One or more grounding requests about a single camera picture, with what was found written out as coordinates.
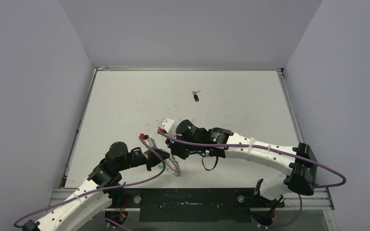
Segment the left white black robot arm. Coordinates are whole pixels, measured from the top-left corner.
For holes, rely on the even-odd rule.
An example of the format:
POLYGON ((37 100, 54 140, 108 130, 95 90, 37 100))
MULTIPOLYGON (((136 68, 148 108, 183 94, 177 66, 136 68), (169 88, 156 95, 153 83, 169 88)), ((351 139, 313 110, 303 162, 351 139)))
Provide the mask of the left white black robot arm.
POLYGON ((48 211, 48 214, 36 221, 28 220, 14 226, 24 231, 76 231, 100 211, 108 208, 113 202, 120 202, 125 198, 126 184, 120 184, 121 172, 138 166, 152 167, 162 163, 170 154, 156 147, 155 141, 148 138, 143 141, 147 148, 142 152, 140 148, 131 151, 125 143, 113 143, 105 157, 93 169, 87 179, 63 202, 38 210, 48 211))

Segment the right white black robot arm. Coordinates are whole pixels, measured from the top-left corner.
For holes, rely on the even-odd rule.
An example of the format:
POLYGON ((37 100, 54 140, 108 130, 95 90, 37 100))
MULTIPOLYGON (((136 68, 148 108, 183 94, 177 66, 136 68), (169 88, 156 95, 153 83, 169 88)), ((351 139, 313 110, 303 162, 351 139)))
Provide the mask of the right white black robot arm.
POLYGON ((299 143, 297 147, 278 146, 224 128, 198 128, 189 120, 176 124, 165 119, 158 131, 166 138, 171 154, 183 160, 199 154, 217 159, 245 160, 277 170, 277 175, 257 181, 254 193, 262 198, 279 199, 286 193, 314 194, 316 158, 305 143, 299 143))

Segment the far key with black tag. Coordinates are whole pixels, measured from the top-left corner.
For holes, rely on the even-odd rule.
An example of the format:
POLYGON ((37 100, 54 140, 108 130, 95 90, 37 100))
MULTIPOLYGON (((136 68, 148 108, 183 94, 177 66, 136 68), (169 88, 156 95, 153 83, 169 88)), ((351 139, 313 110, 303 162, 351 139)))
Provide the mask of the far key with black tag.
POLYGON ((196 101, 196 102, 198 102, 199 101, 199 97, 198 97, 198 93, 200 92, 200 90, 198 90, 198 91, 193 91, 192 92, 192 95, 193 95, 193 98, 194 98, 194 100, 196 101))

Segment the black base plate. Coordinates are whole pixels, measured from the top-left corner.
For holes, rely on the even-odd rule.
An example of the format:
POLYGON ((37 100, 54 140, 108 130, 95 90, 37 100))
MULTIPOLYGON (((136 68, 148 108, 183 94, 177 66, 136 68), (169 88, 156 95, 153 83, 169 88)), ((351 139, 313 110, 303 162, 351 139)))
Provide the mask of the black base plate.
POLYGON ((261 198, 254 188, 126 188, 105 211, 106 218, 123 224, 139 212, 139 222, 251 221, 272 218, 283 208, 282 198, 261 198))

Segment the aluminium frame rail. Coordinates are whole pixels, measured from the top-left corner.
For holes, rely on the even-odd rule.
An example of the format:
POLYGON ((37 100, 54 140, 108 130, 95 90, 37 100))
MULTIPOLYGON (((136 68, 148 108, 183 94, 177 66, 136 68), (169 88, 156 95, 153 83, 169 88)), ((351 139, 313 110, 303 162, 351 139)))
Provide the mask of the aluminium frame rail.
MULTIPOLYGON (((68 198, 75 188, 54 189, 49 200, 49 205, 54 205, 68 198)), ((302 195, 302 210, 334 210, 333 200, 329 188, 319 188, 312 196, 302 195)), ((299 196, 295 193, 284 195, 284 207, 280 210, 299 210, 299 196)))

